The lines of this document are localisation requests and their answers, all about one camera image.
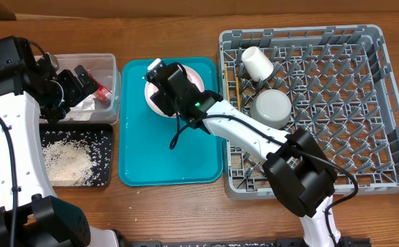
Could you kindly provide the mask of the small grey-white bowl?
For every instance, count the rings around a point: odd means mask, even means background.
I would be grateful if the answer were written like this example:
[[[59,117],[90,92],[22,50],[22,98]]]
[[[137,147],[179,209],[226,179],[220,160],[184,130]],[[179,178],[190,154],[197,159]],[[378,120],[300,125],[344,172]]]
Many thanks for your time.
[[[290,120],[292,104],[288,96],[275,89],[260,93],[250,107],[250,115],[260,123],[280,129]]]

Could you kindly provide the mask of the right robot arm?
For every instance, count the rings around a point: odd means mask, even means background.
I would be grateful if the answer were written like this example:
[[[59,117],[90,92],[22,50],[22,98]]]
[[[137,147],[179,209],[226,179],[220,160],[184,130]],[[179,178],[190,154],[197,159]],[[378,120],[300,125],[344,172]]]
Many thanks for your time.
[[[177,134],[201,129],[259,160],[275,198],[301,220],[307,246],[340,244],[331,210],[337,173],[309,132],[289,133],[254,120],[214,91],[200,91],[178,62],[156,59],[144,77],[157,88],[150,97],[157,108],[185,122]]]

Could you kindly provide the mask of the wooden chopstick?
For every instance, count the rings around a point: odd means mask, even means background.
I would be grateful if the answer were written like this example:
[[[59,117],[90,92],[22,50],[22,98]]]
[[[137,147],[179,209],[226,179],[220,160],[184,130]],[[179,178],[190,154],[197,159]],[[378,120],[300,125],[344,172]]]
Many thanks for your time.
[[[225,89],[226,89],[226,100],[230,102],[230,94],[229,94],[229,81],[228,81],[228,70],[227,70],[227,65],[224,64],[224,76],[225,76]]]
[[[240,81],[239,78],[236,76],[236,97],[237,97],[237,104],[238,104],[238,110],[242,112],[242,106],[241,106],[241,94],[240,94]]]

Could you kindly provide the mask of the white napkin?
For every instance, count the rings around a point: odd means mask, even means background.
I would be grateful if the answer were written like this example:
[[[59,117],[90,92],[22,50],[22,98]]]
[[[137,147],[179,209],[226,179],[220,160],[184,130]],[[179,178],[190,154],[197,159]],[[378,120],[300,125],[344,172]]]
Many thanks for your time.
[[[71,107],[71,111],[77,110],[94,110],[95,109],[95,95],[89,95],[76,106]]]

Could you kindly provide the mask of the white round plate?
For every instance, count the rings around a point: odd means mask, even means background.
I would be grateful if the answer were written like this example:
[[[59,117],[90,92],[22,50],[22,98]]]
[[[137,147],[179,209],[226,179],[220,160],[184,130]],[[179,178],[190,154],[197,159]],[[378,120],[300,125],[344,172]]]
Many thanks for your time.
[[[187,65],[183,65],[183,67],[185,68],[186,72],[187,72],[187,78],[188,80],[195,84],[196,87],[199,89],[200,92],[203,92],[205,90],[205,86],[203,83],[202,78],[200,77],[200,75],[193,70],[192,68],[190,68]],[[165,113],[163,113],[158,107],[157,105],[151,100],[151,96],[154,95],[155,93],[158,92],[158,88],[154,85],[151,84],[150,82],[147,82],[145,85],[145,89],[144,89],[144,95],[145,95],[145,100],[147,105],[158,115],[161,115],[163,117],[169,117],[168,115],[166,115]]]

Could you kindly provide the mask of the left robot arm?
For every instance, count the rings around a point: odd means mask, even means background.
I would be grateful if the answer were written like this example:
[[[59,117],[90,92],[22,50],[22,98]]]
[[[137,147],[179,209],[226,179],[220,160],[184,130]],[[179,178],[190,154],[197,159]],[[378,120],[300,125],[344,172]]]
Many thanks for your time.
[[[0,246],[127,245],[56,196],[41,150],[40,119],[63,119],[95,89],[89,76],[59,71],[47,54],[0,62]]]

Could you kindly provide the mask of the red snack wrapper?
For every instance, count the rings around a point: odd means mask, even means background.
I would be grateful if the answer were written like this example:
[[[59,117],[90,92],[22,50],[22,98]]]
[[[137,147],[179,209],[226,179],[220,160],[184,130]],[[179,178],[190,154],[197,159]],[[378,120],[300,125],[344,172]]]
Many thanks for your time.
[[[93,79],[99,86],[98,90],[94,93],[95,96],[105,103],[110,103],[112,100],[112,90],[100,84],[91,74],[90,78]]]

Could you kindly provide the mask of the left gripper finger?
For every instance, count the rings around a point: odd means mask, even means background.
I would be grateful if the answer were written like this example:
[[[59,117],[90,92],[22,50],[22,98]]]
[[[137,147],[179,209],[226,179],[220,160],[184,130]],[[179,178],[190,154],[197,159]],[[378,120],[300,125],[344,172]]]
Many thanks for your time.
[[[89,80],[89,74],[88,74],[87,70],[81,64],[79,64],[77,67],[75,67],[74,71],[75,71],[76,76],[79,79],[79,81],[88,81]]]
[[[93,79],[91,75],[82,74],[81,76],[82,91],[86,95],[94,94],[100,87],[100,85]]]

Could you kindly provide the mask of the cream cup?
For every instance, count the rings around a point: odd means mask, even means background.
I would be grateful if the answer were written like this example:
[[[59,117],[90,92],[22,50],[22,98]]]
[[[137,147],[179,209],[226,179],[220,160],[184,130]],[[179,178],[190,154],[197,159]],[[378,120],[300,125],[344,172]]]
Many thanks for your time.
[[[241,57],[242,63],[251,79],[255,82],[269,79],[273,73],[273,63],[265,56],[259,47],[247,48]]]

